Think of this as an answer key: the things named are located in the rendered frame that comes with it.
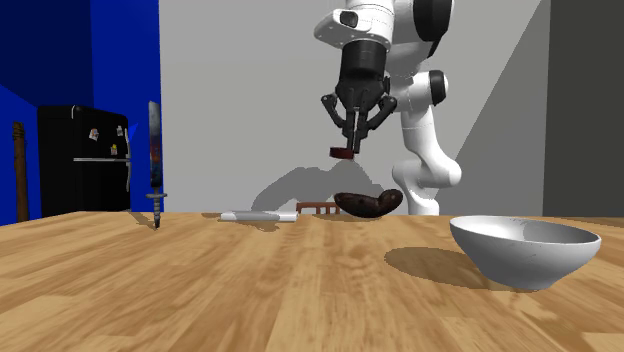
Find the black refrigerator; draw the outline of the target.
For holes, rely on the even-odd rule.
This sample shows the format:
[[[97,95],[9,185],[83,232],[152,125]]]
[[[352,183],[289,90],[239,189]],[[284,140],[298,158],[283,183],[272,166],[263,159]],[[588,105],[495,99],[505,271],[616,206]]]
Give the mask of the black refrigerator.
[[[80,105],[37,109],[41,213],[131,208],[125,116]]]

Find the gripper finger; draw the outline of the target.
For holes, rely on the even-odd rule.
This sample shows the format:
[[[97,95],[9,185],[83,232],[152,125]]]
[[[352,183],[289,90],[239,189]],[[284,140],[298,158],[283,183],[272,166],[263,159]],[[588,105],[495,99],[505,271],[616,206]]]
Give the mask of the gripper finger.
[[[354,137],[354,153],[360,152],[361,141],[368,137],[370,130],[376,130],[396,109],[397,100],[392,96],[384,96],[378,102],[379,111],[371,118],[368,118],[366,111],[358,113],[357,128]]]
[[[355,112],[347,111],[346,118],[341,118],[336,110],[338,97],[335,93],[322,96],[321,102],[334,124],[341,129],[342,135],[347,139],[345,149],[353,152]]]

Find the brown wooden post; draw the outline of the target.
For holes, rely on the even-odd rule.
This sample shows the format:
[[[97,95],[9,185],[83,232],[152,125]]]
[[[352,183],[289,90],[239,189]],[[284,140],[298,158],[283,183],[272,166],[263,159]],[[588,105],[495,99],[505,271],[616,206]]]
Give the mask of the brown wooden post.
[[[25,130],[23,123],[18,121],[13,122],[12,128],[17,222],[25,222],[29,220]]]

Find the white and grey marker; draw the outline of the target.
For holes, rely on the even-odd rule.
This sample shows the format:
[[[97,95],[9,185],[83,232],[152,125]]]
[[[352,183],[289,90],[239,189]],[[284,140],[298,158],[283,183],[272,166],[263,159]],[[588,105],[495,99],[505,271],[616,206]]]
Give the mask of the white and grey marker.
[[[298,217],[296,211],[227,211],[220,214],[221,221],[233,222],[295,222]]]

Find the dark brown potato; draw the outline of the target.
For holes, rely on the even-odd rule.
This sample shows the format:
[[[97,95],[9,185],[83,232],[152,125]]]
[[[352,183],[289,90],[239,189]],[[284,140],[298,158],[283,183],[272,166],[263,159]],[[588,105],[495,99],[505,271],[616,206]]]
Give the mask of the dark brown potato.
[[[346,213],[360,218],[379,218],[394,211],[403,201],[397,189],[384,190],[378,197],[340,192],[334,195],[336,205]]]

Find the white bowl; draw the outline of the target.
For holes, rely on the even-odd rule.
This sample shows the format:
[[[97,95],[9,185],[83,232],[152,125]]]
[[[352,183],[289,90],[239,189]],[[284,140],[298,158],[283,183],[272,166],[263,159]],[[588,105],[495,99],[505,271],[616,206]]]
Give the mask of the white bowl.
[[[449,221],[452,236],[480,272],[497,283],[542,290],[587,264],[599,235],[528,218],[470,215]]]

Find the brown wooden chair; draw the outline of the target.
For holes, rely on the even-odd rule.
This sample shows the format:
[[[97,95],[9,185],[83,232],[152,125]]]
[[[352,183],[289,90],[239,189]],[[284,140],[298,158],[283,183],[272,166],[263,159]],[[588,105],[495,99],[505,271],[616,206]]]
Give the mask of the brown wooden chair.
[[[335,202],[298,202],[296,211],[301,214],[304,209],[314,209],[316,214],[340,214],[341,209]]]

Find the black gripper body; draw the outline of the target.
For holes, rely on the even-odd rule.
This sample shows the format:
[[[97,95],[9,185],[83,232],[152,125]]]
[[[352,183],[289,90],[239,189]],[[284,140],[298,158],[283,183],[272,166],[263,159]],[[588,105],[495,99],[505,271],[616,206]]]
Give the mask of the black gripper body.
[[[335,92],[346,111],[370,111],[387,92],[386,55],[386,48],[371,40],[343,47]]]

